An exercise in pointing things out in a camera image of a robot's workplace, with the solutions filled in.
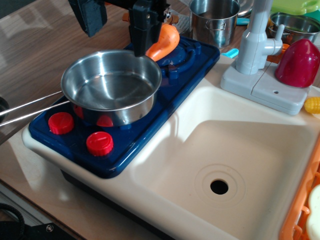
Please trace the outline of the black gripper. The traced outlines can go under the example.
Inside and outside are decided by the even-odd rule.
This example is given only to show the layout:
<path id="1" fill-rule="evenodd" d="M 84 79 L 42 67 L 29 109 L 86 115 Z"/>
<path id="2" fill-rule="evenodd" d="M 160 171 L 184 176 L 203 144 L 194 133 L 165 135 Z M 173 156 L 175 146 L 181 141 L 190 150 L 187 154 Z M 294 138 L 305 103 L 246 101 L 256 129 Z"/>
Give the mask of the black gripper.
<path id="1" fill-rule="evenodd" d="M 69 5 L 89 38 L 107 23 L 105 2 L 129 10 L 129 32 L 136 57 L 144 56 L 158 42 L 166 10 L 166 0 L 69 0 Z"/>

